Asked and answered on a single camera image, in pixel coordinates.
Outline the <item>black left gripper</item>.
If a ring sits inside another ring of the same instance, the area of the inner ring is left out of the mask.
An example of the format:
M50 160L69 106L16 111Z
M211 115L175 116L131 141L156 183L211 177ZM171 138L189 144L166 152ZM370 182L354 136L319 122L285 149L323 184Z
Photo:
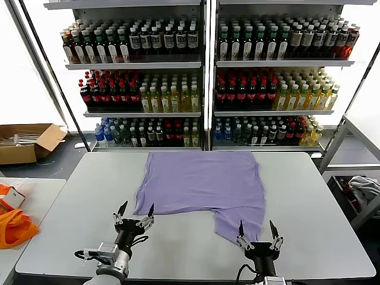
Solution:
M125 201L116 213L113 213L115 230L118 233L115 244L122 251L130 250L131 247L145 242L148 236L146 231L154 224L154 204L149 209L146 217L142 220L123 218L128 201Z

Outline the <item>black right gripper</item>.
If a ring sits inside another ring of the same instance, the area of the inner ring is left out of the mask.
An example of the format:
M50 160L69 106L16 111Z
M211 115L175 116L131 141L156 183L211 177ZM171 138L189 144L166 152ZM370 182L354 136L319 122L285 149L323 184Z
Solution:
M284 237L280 236L274 223L270 220L270 229L273 237L271 242L250 242L244 234L242 220L238 228L236 242L244 250L244 256L254 263L257 277L276 277L274 261L279 258L279 251Z

